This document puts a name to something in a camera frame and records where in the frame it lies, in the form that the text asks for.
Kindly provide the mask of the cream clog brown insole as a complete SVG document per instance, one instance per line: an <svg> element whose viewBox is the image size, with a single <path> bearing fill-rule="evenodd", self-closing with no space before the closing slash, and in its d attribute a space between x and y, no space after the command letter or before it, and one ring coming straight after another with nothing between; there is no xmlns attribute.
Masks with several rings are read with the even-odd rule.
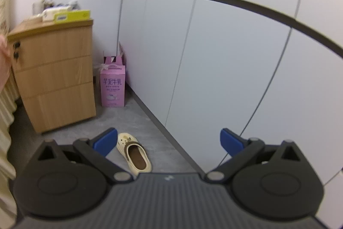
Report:
<svg viewBox="0 0 343 229"><path fill-rule="evenodd" d="M150 173L152 164L145 148L133 135L123 132L117 137L117 150L125 158L131 173L138 176L140 173Z"/></svg>

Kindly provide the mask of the pink milk carton box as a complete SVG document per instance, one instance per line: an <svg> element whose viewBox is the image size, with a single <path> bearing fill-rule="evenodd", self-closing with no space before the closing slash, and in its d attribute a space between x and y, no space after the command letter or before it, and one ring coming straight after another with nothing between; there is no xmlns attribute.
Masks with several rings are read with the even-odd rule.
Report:
<svg viewBox="0 0 343 229"><path fill-rule="evenodd" d="M99 85L101 90L101 104L106 108L124 107L126 84L126 67L124 53L119 45L117 56L107 56L101 65Z"/></svg>

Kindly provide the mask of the wooden drawer nightstand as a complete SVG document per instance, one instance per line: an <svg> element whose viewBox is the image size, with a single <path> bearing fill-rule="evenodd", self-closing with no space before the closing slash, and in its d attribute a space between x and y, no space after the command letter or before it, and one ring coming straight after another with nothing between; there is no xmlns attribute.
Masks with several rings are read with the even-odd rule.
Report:
<svg viewBox="0 0 343 229"><path fill-rule="evenodd" d="M24 21L9 34L12 69L35 132L96 116L92 68L93 20ZM20 41L19 58L13 44Z"/></svg>

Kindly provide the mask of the cream bed skirt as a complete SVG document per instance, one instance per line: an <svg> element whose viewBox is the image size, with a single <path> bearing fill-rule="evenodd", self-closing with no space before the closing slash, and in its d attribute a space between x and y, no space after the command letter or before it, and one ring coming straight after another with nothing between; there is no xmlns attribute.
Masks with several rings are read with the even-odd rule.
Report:
<svg viewBox="0 0 343 229"><path fill-rule="evenodd" d="M10 71L1 88L1 228L11 228L17 218L16 202L9 188L9 181L16 178L16 170L8 160L8 150L12 143L9 127L14 122L19 97L13 71Z"/></svg>

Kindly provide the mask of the white wardrobe doors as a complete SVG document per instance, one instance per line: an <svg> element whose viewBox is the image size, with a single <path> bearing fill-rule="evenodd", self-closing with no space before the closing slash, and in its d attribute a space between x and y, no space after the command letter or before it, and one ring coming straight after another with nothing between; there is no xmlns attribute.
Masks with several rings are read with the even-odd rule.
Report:
<svg viewBox="0 0 343 229"><path fill-rule="evenodd" d="M295 141L342 206L342 0L123 0L127 82L210 171L219 132Z"/></svg>

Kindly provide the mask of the keys in drawer lock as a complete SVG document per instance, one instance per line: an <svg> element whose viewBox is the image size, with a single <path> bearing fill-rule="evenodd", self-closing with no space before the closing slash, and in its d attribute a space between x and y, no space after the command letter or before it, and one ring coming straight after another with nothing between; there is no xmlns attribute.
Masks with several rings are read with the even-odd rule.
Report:
<svg viewBox="0 0 343 229"><path fill-rule="evenodd" d="M17 61L19 58L19 47L20 47L20 45L21 45L20 41L17 41L13 44L13 58L15 61Z"/></svg>

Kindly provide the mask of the pink duvet cover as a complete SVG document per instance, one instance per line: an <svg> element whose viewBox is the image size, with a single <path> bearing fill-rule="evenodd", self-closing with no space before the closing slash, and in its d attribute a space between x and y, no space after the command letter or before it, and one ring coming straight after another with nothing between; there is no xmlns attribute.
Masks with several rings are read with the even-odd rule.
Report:
<svg viewBox="0 0 343 229"><path fill-rule="evenodd" d="M11 50L4 35L0 36L0 92L2 92L11 73Z"/></svg>

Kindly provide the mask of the yellow box on nightstand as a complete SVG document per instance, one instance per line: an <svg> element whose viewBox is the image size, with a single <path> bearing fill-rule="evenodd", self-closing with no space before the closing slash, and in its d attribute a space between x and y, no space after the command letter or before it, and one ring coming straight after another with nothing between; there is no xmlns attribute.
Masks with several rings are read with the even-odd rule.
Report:
<svg viewBox="0 0 343 229"><path fill-rule="evenodd" d="M74 21L89 20L91 17L90 10L73 10L60 12L54 15L54 23L70 23Z"/></svg>

